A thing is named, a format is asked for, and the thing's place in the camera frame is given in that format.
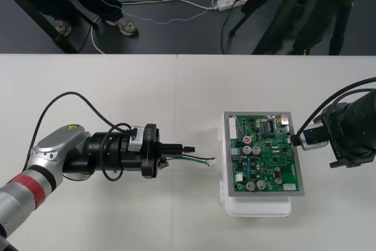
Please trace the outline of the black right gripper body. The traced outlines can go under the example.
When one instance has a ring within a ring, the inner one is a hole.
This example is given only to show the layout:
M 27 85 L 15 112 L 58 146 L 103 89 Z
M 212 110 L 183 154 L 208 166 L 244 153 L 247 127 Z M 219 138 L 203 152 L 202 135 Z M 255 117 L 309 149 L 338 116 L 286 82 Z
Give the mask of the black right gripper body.
M 314 118 L 314 123 L 324 127 L 324 134 L 337 159 L 330 164 L 331 168 L 353 168 L 365 163 L 362 136 L 365 118 L 358 103 L 332 104 Z

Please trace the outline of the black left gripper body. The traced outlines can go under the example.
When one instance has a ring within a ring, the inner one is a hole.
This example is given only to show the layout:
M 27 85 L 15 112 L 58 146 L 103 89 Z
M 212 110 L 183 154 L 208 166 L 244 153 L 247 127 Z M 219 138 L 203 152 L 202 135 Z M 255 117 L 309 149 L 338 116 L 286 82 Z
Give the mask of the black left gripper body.
M 141 173 L 146 179 L 155 178 L 157 175 L 157 143 L 159 142 L 159 129 L 156 124 L 149 123 L 144 128 L 141 154 Z

